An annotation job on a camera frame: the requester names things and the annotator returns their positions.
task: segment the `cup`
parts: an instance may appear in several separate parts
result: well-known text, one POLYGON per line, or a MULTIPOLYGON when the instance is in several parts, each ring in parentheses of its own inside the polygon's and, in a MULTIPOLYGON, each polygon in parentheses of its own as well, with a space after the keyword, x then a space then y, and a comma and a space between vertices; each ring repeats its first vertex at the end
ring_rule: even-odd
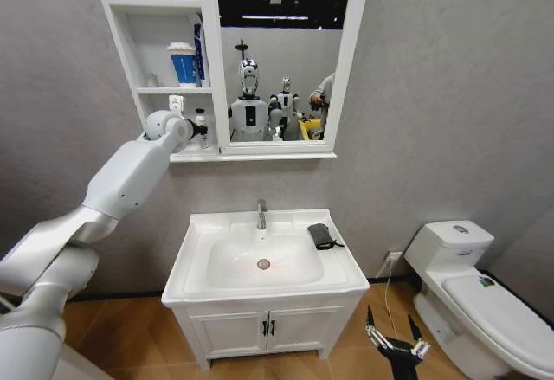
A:
POLYGON ((196 87, 196 50, 187 42, 172 42, 167 48, 180 87, 196 87))

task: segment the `bottle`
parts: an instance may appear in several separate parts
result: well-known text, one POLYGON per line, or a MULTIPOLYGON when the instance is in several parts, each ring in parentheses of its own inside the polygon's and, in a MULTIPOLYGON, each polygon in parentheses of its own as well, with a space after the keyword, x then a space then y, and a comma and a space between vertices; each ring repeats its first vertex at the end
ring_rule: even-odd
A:
MULTIPOLYGON (((206 129, 208 129, 208 122, 206 121, 206 116, 204 116, 205 110, 201 108, 197 108, 195 112, 196 112, 196 119, 195 119, 196 124, 199 126, 204 126, 206 129)), ((200 147, 202 149, 206 149, 209 147, 207 130, 206 130, 206 133, 200 134, 200 147)))

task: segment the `white toilet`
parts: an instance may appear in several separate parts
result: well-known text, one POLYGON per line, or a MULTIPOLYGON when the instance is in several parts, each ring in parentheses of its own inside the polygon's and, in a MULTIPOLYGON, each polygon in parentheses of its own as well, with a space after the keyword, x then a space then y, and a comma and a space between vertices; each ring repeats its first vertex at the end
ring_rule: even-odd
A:
POLYGON ((423 279, 415 308, 441 348, 473 380, 510 370, 554 379, 554 331, 473 267, 493 240, 470 221, 423 226, 405 255, 423 279))

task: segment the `toilet tank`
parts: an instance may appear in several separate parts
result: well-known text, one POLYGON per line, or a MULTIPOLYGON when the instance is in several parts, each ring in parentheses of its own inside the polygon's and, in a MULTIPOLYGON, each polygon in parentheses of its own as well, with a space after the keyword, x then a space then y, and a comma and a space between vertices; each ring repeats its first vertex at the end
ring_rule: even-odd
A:
POLYGON ((468 220, 425 224, 406 250, 417 273, 461 271, 475 266, 494 236, 468 220))

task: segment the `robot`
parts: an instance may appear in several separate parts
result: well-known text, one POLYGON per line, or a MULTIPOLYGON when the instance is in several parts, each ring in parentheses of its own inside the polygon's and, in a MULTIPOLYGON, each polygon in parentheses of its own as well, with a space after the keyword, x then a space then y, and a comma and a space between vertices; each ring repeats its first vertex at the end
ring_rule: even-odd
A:
POLYGON ((300 128, 298 119, 304 118, 304 113, 298 112, 298 94, 291 94, 291 79, 283 77, 283 90, 279 94, 272 94, 269 98, 269 110, 281 110, 282 118, 279 122, 283 140, 298 140, 300 128))
POLYGON ((6 380, 47 380, 62 353, 68 298, 88 283, 99 256, 89 247, 150 195, 170 155, 205 132, 179 113, 152 113, 145 132, 123 144, 88 184, 82 204, 36 224, 0 261, 0 291, 22 296, 0 315, 0 370, 6 380))
POLYGON ((239 76, 242 84, 242 96, 231 104, 229 117, 235 128, 235 140, 251 142, 266 140, 274 134, 282 114, 256 96, 258 88, 258 64, 251 58, 241 61, 239 76))
POLYGON ((376 327, 371 307, 367 306, 365 333, 379 352, 389 360, 395 380, 417 380, 416 366, 423 361, 430 350, 430 344, 422 337, 416 322, 408 315, 409 328, 415 345, 398 338, 385 337, 376 327))

